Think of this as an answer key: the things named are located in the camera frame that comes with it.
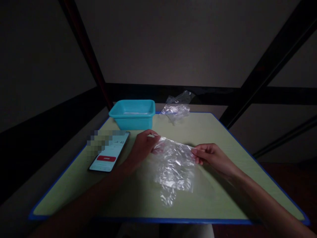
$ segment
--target blue table edge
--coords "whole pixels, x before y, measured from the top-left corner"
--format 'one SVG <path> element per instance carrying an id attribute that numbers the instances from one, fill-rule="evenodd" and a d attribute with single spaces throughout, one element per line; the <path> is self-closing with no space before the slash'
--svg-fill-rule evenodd
<path id="1" fill-rule="evenodd" d="M 218 118 L 211 112 L 194 112 L 194 113 L 210 113 L 217 120 Z M 108 121 L 110 117 L 101 125 L 99 130 L 103 127 L 103 125 Z M 281 186 L 269 175 L 266 170 L 261 166 L 261 164 L 241 145 L 241 143 L 231 134 L 231 132 L 220 122 L 220 124 L 230 133 L 230 135 L 239 143 L 240 146 L 254 159 L 254 161 L 260 166 L 260 168 L 267 174 L 267 176 L 278 186 L 278 188 L 286 195 L 286 197 L 296 206 L 296 208 L 303 214 L 304 220 L 300 220 L 304 225 L 310 225 L 310 220 L 308 216 L 303 212 L 303 210 L 289 197 L 289 195 L 281 188 Z M 57 181 L 63 176 L 66 170 L 71 166 L 71 164 L 77 159 L 80 153 L 86 148 L 87 144 L 81 149 L 81 151 L 76 155 L 76 157 L 70 162 L 67 168 L 61 173 L 61 175 L 55 180 L 55 182 L 50 186 L 50 188 L 46 191 L 43 197 L 35 204 L 32 208 L 28 219 L 29 220 L 46 220 L 50 216 L 43 215 L 34 215 L 34 210 L 39 205 L 39 203 L 45 198 L 48 192 L 54 187 Z M 252 225 L 260 223 L 259 220 L 248 220 L 248 219 L 194 219 L 194 218 L 127 218 L 127 217 L 115 217 L 115 218 L 105 218 L 105 217 L 95 217 L 94 219 L 101 221 L 111 221 L 111 222 L 144 222 L 144 223 L 204 223 L 204 224 L 235 224 L 235 225 Z"/>

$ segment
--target crumpled plastic bag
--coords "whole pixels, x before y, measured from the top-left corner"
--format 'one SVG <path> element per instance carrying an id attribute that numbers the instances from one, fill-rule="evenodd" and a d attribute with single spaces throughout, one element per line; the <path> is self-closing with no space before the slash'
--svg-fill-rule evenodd
<path id="1" fill-rule="evenodd" d="M 189 103 L 195 94 L 185 90 L 176 98 L 168 96 L 166 105 L 160 114 L 167 115 L 173 125 L 178 124 L 183 118 L 190 115 Z"/>
<path id="2" fill-rule="evenodd" d="M 171 207 L 177 190 L 193 192 L 195 160 L 192 147 L 161 137 L 146 160 L 148 178 L 161 185 L 160 199 Z"/>

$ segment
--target floor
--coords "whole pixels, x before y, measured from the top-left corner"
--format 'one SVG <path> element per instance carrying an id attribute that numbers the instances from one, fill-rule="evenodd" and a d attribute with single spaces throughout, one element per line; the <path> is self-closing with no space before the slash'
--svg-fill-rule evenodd
<path id="1" fill-rule="evenodd" d="M 317 234 L 317 171 L 293 164 L 262 163 L 263 168 L 307 214 Z M 272 237 L 263 225 L 213 225 L 217 238 Z"/>

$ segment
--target plastic container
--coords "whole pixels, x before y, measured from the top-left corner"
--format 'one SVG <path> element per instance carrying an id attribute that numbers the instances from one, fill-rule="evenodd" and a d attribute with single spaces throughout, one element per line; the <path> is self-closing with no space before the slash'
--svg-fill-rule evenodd
<path id="1" fill-rule="evenodd" d="M 120 100 L 109 112 L 120 130 L 152 129 L 154 114 L 153 100 Z"/>

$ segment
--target phone screen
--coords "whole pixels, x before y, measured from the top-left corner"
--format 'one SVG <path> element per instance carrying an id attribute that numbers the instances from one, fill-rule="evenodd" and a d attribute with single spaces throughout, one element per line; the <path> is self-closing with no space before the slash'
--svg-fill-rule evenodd
<path id="1" fill-rule="evenodd" d="M 124 135 L 112 136 L 112 143 L 109 141 L 109 145 L 105 146 L 105 149 L 97 155 L 94 162 L 90 165 L 89 170 L 110 172 L 129 135 L 130 133 L 126 132 Z"/>

